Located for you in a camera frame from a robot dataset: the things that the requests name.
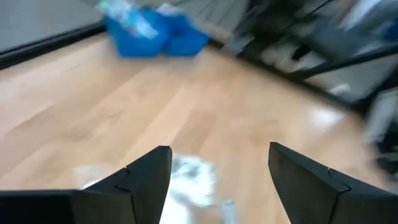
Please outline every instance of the blue bin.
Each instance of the blue bin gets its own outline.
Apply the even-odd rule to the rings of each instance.
[[[209,40],[192,26],[186,14],[165,16],[151,9],[140,13],[158,32],[154,38],[132,35],[118,21],[105,18],[106,28],[122,57],[156,57],[161,51],[172,57],[193,57]]]
[[[384,32],[383,38],[390,42],[398,41],[398,18],[395,19],[392,25]]]
[[[209,41],[209,37],[196,29],[185,14],[165,16],[169,28],[164,52],[172,57],[194,57]]]
[[[169,30],[163,16],[155,11],[142,11],[142,16],[151,24],[158,35],[147,38],[130,34],[118,21],[105,18],[108,32],[112,35],[114,44],[122,57],[156,57],[161,53],[165,41],[169,38]]]

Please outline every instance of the black metal frame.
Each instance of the black metal frame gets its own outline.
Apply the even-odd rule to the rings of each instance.
[[[333,70],[337,70],[352,65],[359,65],[362,63],[370,62],[372,60],[377,60],[395,54],[398,54],[398,44],[393,46],[381,47],[380,49],[372,50],[370,52],[366,52],[352,58],[339,60],[336,62],[326,62],[316,67],[307,70],[299,70],[296,72],[292,72],[290,74],[294,76],[296,79],[305,80],[307,78],[313,77],[321,73],[330,72]]]
[[[397,223],[398,195],[324,166],[277,142],[268,167],[292,224]]]

